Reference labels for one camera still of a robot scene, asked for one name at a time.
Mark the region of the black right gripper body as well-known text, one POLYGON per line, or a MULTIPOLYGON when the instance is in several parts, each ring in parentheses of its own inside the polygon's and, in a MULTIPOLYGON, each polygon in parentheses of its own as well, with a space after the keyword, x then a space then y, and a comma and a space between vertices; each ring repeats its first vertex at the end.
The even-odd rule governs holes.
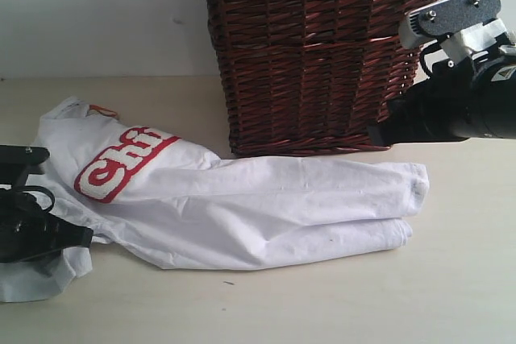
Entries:
POLYGON ((440 60, 425 81, 389 101, 388 143, 446 143, 482 138, 474 87, 484 61, 440 60))

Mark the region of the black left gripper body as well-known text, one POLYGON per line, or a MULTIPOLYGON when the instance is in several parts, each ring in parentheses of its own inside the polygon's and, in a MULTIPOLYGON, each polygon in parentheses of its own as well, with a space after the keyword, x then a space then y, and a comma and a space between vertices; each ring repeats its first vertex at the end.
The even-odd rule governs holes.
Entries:
POLYGON ((1 261, 27 262, 69 247, 64 223, 51 214, 54 195, 34 185, 1 189, 1 261))

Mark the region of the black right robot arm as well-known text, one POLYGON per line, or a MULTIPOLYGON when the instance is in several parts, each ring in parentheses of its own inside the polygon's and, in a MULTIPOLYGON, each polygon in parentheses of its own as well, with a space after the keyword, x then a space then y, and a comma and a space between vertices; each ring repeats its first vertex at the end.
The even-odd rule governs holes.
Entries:
POLYGON ((387 102, 389 116, 368 126, 373 145, 456 143, 515 137, 515 35, 479 57, 441 60, 430 76, 387 102))

